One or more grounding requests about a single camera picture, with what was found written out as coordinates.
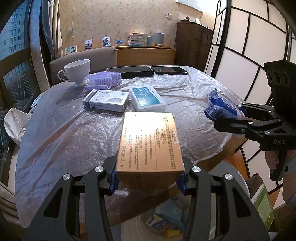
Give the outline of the person's right hand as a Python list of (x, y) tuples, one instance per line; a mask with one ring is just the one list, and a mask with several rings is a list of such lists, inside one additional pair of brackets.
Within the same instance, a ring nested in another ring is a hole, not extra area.
[[(274, 170), (279, 164), (279, 151), (265, 151), (265, 159), (269, 168)], [(287, 157), (295, 158), (295, 150), (289, 150)]]

